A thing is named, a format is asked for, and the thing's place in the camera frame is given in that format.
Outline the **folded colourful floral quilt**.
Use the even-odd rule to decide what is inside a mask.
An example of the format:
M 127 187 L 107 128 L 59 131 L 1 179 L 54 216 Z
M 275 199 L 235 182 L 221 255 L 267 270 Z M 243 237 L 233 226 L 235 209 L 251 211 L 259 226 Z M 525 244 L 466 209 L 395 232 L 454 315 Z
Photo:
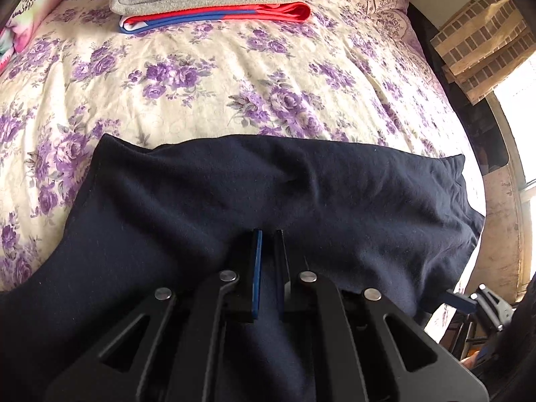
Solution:
M 1 29 L 1 72 L 26 49 L 37 28 L 63 0 L 20 0 Z

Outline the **folded red blue garment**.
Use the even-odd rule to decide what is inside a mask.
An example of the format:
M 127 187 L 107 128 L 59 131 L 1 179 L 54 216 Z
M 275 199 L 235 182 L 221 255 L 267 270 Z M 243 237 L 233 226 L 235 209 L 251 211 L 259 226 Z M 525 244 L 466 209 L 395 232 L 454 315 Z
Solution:
M 264 5 L 226 5 L 191 8 L 151 15 L 125 15 L 119 20 L 119 31 L 136 35 L 160 27 L 201 21 L 267 20 L 303 23 L 312 13 L 305 2 Z

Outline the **purple floral bed cover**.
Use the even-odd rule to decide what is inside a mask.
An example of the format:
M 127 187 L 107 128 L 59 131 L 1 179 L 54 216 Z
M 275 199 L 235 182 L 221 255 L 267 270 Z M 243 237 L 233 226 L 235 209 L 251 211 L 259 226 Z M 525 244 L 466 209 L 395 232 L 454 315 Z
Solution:
M 422 156 L 468 137 L 423 56 L 407 0 L 311 0 L 303 24 L 203 21 L 126 35 L 109 0 L 63 0 L 1 72 L 1 288 L 60 241 L 93 149 L 231 133 L 364 142 Z

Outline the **brick pattern box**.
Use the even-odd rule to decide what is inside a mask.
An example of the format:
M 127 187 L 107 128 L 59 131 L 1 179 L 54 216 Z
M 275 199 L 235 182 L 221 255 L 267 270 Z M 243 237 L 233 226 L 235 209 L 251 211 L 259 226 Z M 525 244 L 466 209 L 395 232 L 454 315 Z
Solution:
M 535 36 L 513 0 L 471 0 L 430 43 L 447 80 L 472 105 L 535 52 Z

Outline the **navy blue pants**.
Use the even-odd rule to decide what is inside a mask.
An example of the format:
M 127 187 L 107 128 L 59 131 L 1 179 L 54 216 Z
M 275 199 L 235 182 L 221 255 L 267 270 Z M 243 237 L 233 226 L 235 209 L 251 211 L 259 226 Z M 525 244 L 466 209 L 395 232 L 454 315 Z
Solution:
M 190 310 L 209 276 L 281 230 L 292 258 L 345 290 L 374 287 L 407 315 L 434 312 L 484 226 L 462 155 L 236 135 L 153 150 L 97 144 L 61 242 L 1 297 L 1 398 L 50 383 L 156 288 Z

